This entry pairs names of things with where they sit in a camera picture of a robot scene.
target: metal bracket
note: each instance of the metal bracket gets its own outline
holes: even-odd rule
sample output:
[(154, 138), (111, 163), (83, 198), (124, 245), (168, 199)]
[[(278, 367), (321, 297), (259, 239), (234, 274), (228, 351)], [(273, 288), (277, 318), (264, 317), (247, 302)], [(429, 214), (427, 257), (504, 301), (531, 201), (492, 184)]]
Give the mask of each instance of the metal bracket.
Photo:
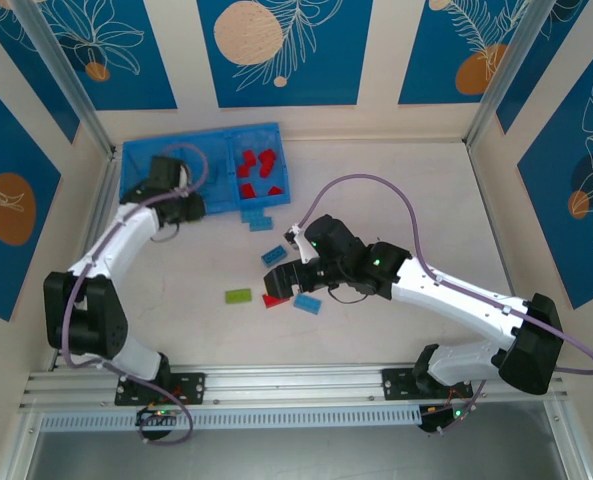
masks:
[[(202, 405), (205, 391), (204, 373), (172, 373), (169, 393), (185, 405)], [(119, 380), (114, 404), (119, 407), (144, 407), (151, 403), (170, 405), (171, 402), (153, 390), (131, 380)]]
[(447, 400), (453, 388), (458, 398), (472, 398), (471, 385), (457, 383), (453, 387), (442, 387), (435, 395), (427, 396), (416, 385), (411, 368), (386, 368), (381, 371), (385, 400)]

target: beige circle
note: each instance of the beige circle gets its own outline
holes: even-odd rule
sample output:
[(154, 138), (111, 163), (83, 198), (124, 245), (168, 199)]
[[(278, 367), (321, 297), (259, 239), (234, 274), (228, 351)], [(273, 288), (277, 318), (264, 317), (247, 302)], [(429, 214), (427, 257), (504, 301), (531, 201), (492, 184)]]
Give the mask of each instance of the beige circle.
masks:
[[(46, 0), (34, 0), (34, 3), (41, 3)], [(9, 4), (9, 0), (0, 0), (0, 7), (3, 7), (7, 10), (11, 10), (12, 6)]]
[(452, 3), (452, 0), (429, 0), (429, 8), (432, 10), (443, 10)]
[(283, 30), (274, 14), (249, 1), (232, 3), (220, 14), (214, 37), (223, 56), (237, 65), (266, 62), (283, 46)]

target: orange circle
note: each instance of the orange circle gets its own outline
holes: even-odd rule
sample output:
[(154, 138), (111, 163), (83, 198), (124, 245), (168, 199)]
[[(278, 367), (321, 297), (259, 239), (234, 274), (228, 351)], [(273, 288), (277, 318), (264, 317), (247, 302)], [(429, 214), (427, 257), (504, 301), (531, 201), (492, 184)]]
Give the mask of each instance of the orange circle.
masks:
[(589, 197), (582, 190), (576, 190), (569, 197), (567, 209), (572, 217), (580, 220), (589, 212)]
[(463, 62), (456, 74), (456, 88), (463, 95), (485, 93), (496, 72), (507, 45), (492, 45)]
[(109, 70), (105, 65), (98, 62), (89, 62), (85, 65), (85, 73), (97, 82), (106, 82), (109, 80)]
[(287, 85), (287, 79), (285, 77), (278, 76), (274, 79), (274, 86), (283, 88), (285, 85)]
[(32, 187), (16, 173), (0, 174), (0, 241), (18, 247), (34, 230), (36, 199)]

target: blue block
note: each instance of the blue block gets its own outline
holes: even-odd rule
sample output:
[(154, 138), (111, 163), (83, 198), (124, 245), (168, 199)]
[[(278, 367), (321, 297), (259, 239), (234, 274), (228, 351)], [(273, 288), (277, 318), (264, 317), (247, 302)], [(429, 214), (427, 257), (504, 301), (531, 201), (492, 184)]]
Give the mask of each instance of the blue block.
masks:
[(296, 299), (294, 300), (294, 306), (296, 308), (300, 308), (301, 310), (305, 310), (306, 312), (313, 313), (314, 315), (318, 315), (321, 303), (323, 302), (315, 299), (314, 297), (303, 295), (302, 293), (296, 295)]
[(272, 265), (276, 265), (280, 262), (283, 258), (287, 257), (287, 250), (285, 250), (281, 245), (277, 246), (273, 250), (270, 250), (261, 258), (263, 259), (263, 263), (267, 268), (271, 267)]
[(253, 208), (251, 210), (240, 211), (240, 221), (243, 223), (250, 223), (252, 220), (259, 220), (264, 217), (265, 214), (263, 213), (262, 208)]
[(271, 217), (255, 218), (249, 222), (250, 232), (262, 232), (263, 230), (273, 230), (274, 221)]

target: blue toy brick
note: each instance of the blue toy brick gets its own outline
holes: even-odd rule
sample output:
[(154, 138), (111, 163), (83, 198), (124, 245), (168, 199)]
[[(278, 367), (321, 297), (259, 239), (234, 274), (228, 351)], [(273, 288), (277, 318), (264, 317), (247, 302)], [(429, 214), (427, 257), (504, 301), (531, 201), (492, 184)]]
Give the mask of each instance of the blue toy brick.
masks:
[[(187, 147), (187, 144), (194, 145), (207, 157), (209, 173), (198, 193), (205, 201), (208, 215), (290, 203), (287, 164), (280, 130), (276, 123), (125, 142), (121, 163), (120, 196), (147, 177), (152, 157), (155, 155), (183, 160), (189, 166), (192, 178), (198, 179), (202, 174), (203, 164), (200, 155)], [(236, 176), (236, 167), (244, 162), (244, 151), (251, 150), (258, 155), (268, 149), (276, 153), (276, 164), (269, 177), (260, 177), (259, 165), (251, 168), (249, 178), (239, 179)], [(257, 197), (241, 198), (241, 182), (251, 183)], [(269, 190), (274, 186), (280, 188), (283, 193), (269, 195)]]
[(250, 232), (262, 232), (263, 230), (273, 230), (274, 221), (271, 217), (262, 217), (253, 219), (249, 222)]
[(265, 218), (262, 208), (240, 211), (240, 221), (243, 223), (250, 223), (252, 220), (259, 220), (261, 218)]
[(313, 313), (314, 315), (318, 315), (321, 303), (323, 302), (314, 297), (303, 295), (302, 293), (296, 295), (296, 298), (294, 299), (294, 307)]
[(261, 258), (263, 259), (263, 263), (267, 268), (271, 267), (272, 265), (276, 265), (280, 262), (283, 258), (287, 257), (287, 250), (285, 250), (281, 245), (277, 246), (273, 250), (270, 250)]

